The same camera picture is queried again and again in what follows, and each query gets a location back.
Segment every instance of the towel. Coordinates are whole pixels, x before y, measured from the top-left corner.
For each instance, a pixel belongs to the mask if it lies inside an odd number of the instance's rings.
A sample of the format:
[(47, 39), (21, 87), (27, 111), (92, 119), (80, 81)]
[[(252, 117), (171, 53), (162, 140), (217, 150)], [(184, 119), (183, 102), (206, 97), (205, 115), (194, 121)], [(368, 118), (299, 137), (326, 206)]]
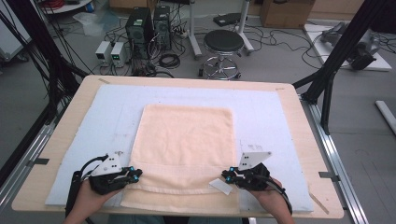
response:
[(127, 186), (122, 206), (201, 214), (239, 213), (239, 196), (209, 182), (236, 166), (233, 113), (227, 108), (147, 105), (130, 165), (142, 169)]

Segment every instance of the wrist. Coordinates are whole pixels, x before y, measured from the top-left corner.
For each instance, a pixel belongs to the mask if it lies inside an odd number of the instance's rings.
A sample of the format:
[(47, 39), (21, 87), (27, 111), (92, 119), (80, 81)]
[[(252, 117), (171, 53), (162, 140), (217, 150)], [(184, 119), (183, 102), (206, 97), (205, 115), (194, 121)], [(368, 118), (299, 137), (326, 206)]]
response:
[(81, 224), (85, 220), (85, 216), (77, 214), (76, 212), (70, 212), (69, 216), (64, 220), (64, 224)]
[(291, 217), (290, 214), (283, 215), (283, 216), (277, 215), (277, 216), (274, 216), (274, 218), (275, 218), (277, 224), (294, 224), (295, 223), (294, 219)]

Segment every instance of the floor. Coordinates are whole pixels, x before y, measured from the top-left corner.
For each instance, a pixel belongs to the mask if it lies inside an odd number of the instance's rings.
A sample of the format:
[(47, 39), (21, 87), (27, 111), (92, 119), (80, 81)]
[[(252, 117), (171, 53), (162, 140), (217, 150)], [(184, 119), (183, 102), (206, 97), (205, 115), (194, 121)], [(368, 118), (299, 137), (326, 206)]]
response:
[[(188, 14), (188, 8), (183, 7), (184, 18)], [(106, 10), (98, 10), (106, 18), (105, 23), (109, 27), (118, 25), (114, 13)], [(119, 17), (127, 17), (122, 13), (116, 13)], [(211, 21), (213, 15), (199, 16), (196, 20), (196, 33), (201, 49), (204, 33), (210, 29), (217, 29), (217, 25)], [(100, 69), (99, 62), (94, 57), (94, 52), (103, 40), (103, 36), (85, 36), (79, 23), (71, 23), (73, 14), (65, 13), (59, 20), (61, 27), (66, 30), (65, 39), (76, 51), (84, 63), (94, 74), (109, 74), (106, 69)], [(314, 23), (335, 24), (335, 21), (311, 21)], [(260, 26), (257, 17), (249, 17), (248, 25)], [(247, 28), (247, 37), (259, 39), (260, 31), (264, 36), (274, 35), (277, 43), (285, 42), (292, 49), (308, 46), (307, 42), (298, 36), (306, 37), (301, 30), (283, 30), (290, 34), (264, 28)], [(269, 43), (269, 38), (262, 40)], [(251, 41), (255, 49), (261, 46), (256, 41)], [(191, 46), (188, 40), (182, 41), (186, 52), (180, 57), (181, 65), (171, 72), (178, 78), (198, 78), (198, 70), (202, 62), (209, 56), (194, 60)], [(293, 83), (301, 78), (311, 75), (321, 63), (317, 58), (304, 55), (305, 49), (291, 50), (288, 45), (277, 46), (262, 45), (258, 51), (241, 58), (235, 57), (242, 76), (239, 81), (254, 82), (282, 82)], [(396, 57), (394, 53), (385, 50), (379, 51), (380, 55), (393, 67), (388, 72), (376, 71), (352, 71), (340, 69), (335, 77), (332, 93), (332, 107), (330, 114), (330, 132), (346, 172), (356, 191), (361, 206), (371, 223), (395, 223), (396, 222), (396, 136), (388, 126), (375, 105), (376, 100), (385, 101), (390, 111), (396, 114)], [(88, 71), (86, 66), (73, 56), (78, 67)], [(128, 72), (118, 70), (118, 74)], [(40, 75), (31, 62), (22, 63), (13, 60), (0, 68), (0, 165), (3, 166), (9, 155), (27, 133), (35, 119), (47, 104), (45, 86)], [(297, 90), (303, 93), (307, 86)], [(0, 210), (0, 223), (48, 223), (62, 222), (64, 215), (51, 213), (23, 213), (16, 212), (8, 204)], [(106, 223), (106, 216), (97, 215), (92, 218), (95, 223)], [(342, 219), (303, 219), (297, 218), (297, 223), (352, 223), (348, 211)], [(260, 218), (258, 223), (275, 223), (271, 218)]]

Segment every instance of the desk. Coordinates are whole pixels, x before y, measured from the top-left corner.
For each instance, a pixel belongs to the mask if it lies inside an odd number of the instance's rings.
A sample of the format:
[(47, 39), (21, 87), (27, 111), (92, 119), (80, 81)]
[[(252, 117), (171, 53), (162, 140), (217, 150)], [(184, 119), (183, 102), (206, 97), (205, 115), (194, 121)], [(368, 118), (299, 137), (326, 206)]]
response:
[[(47, 206), (45, 205), (45, 201), (57, 175), (64, 153), (70, 147), (79, 124), (83, 121), (99, 87), (106, 84), (276, 91), (284, 109), (284, 114), (290, 127), (290, 134), (293, 138), (314, 205), (314, 212), (309, 214), (294, 214), (294, 216), (340, 218), (344, 215), (332, 181), (327, 178), (320, 178), (318, 175), (318, 172), (326, 172), (327, 168), (320, 155), (318, 145), (309, 127), (296, 91), (290, 84), (105, 76), (89, 76), (84, 79), (73, 101), (65, 111), (55, 132), (40, 155), (40, 158), (49, 158), (49, 163), (47, 165), (34, 166), (12, 204), (13, 209), (17, 211), (64, 212), (63, 206)], [(122, 214), (155, 213), (153, 211), (125, 207), (103, 208), (102, 212)], [(268, 217), (264, 213), (249, 211), (243, 211), (236, 216)]]

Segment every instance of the black clamp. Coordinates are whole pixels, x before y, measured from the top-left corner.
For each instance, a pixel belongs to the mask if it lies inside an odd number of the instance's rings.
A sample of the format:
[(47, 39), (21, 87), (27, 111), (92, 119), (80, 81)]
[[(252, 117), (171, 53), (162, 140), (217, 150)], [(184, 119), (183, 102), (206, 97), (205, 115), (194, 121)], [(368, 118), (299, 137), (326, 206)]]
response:
[(139, 181), (139, 176), (143, 174), (142, 170), (135, 169), (133, 166), (123, 167), (121, 172), (110, 175), (90, 176), (91, 188), (98, 194), (104, 195), (111, 191), (125, 188), (129, 184)]
[(289, 212), (292, 214), (292, 207), (289, 202), (286, 190), (282, 189), (270, 176), (270, 172), (264, 164), (240, 171), (238, 167), (230, 167), (228, 171), (224, 170), (221, 175), (225, 178), (227, 184), (235, 184), (240, 189), (263, 191), (267, 187), (276, 190), (288, 206)]

